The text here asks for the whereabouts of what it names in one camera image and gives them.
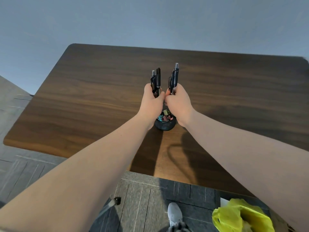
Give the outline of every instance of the yellow plastic bag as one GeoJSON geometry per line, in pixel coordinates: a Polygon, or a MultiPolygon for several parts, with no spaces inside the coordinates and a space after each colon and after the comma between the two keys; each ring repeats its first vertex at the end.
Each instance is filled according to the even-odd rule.
{"type": "Polygon", "coordinates": [[[212,219],[220,232],[242,232],[245,222],[254,232],[275,232],[271,219],[261,208],[243,199],[231,199],[225,207],[215,209],[212,219]]]}

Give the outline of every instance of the foot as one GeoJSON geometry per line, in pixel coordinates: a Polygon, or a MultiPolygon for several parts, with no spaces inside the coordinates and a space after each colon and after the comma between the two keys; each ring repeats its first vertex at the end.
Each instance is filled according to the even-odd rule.
{"type": "Polygon", "coordinates": [[[168,219],[170,220],[170,226],[174,226],[178,222],[182,222],[182,213],[176,203],[170,203],[168,205],[168,219]]]}

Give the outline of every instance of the gray wall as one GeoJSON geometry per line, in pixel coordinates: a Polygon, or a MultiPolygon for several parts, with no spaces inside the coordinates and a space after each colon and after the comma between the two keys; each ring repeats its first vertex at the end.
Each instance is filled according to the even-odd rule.
{"type": "Polygon", "coordinates": [[[71,43],[309,58],[309,0],[0,0],[0,75],[34,94],[71,43]]]}

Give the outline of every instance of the forearm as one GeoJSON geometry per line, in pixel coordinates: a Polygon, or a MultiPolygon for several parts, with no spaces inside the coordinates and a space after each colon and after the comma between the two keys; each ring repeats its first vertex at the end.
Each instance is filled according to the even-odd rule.
{"type": "Polygon", "coordinates": [[[135,116],[64,161],[0,210],[0,227],[31,232],[88,230],[148,126],[135,116]]]}
{"type": "Polygon", "coordinates": [[[309,216],[309,153],[196,111],[186,124],[195,140],[235,179],[296,229],[309,216]]]}

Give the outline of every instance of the wooden table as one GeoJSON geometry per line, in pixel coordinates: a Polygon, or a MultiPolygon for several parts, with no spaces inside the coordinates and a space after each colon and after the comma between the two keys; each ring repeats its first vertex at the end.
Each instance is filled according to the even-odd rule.
{"type": "MultiPolygon", "coordinates": [[[[137,113],[151,70],[161,68],[167,89],[175,62],[197,111],[309,151],[303,58],[86,44],[66,49],[4,144],[70,157],[137,113]]],[[[152,128],[129,169],[252,195],[178,124],[168,132],[152,128]]]]}

